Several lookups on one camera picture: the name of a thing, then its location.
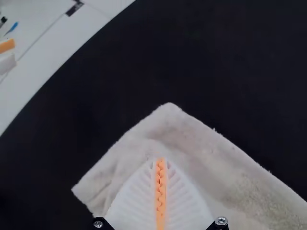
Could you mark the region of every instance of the dark strip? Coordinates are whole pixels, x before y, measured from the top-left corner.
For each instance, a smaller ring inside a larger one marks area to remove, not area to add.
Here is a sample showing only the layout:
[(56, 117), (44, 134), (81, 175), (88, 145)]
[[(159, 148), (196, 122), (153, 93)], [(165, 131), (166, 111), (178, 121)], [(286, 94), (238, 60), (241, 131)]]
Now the dark strip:
[(80, 2), (80, 1), (77, 1), (76, 0), (76, 4), (71, 7), (67, 12), (66, 12), (66, 15), (67, 16), (72, 16), (77, 10), (79, 10), (82, 6), (84, 5), (84, 3)]

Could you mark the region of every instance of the metal screw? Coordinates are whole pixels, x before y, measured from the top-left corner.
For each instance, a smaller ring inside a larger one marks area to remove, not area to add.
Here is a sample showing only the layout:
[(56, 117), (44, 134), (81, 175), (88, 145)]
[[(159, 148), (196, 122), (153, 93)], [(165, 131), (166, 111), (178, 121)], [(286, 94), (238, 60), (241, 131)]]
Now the metal screw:
[(214, 222), (217, 226), (226, 226), (228, 224), (228, 220), (226, 217), (218, 217), (215, 219)]
[(99, 228), (102, 228), (102, 226), (103, 226), (102, 222), (99, 221), (99, 220), (95, 221), (93, 225), (94, 225), (96, 228), (98, 228), (98, 229), (99, 229)]

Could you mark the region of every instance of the blue object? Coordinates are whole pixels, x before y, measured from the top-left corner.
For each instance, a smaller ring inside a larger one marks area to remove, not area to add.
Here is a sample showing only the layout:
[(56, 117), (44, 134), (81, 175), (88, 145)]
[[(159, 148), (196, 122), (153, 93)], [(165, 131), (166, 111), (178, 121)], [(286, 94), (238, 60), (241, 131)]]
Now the blue object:
[(14, 25), (9, 29), (8, 32), (6, 32), (5, 35), (7, 35), (8, 33), (12, 32), (17, 26), (18, 26), (18, 22), (14, 23)]

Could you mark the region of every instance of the white towel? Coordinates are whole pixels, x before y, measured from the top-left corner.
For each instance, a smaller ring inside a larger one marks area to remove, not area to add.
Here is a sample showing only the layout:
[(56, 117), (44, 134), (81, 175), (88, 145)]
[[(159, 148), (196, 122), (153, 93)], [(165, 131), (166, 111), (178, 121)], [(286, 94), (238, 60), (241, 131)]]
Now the white towel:
[(307, 230), (307, 203), (299, 195), (171, 103), (124, 134), (72, 191), (94, 216), (104, 216), (122, 184), (155, 156), (181, 167), (230, 229)]

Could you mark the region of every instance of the black cloth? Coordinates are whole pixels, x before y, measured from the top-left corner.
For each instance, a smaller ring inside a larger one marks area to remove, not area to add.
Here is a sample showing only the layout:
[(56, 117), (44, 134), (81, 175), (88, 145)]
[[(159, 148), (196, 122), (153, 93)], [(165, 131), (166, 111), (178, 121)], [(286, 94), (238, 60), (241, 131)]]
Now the black cloth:
[(307, 199), (306, 12), (304, 1), (136, 0), (0, 137), (3, 225), (86, 229), (72, 186), (166, 102)]

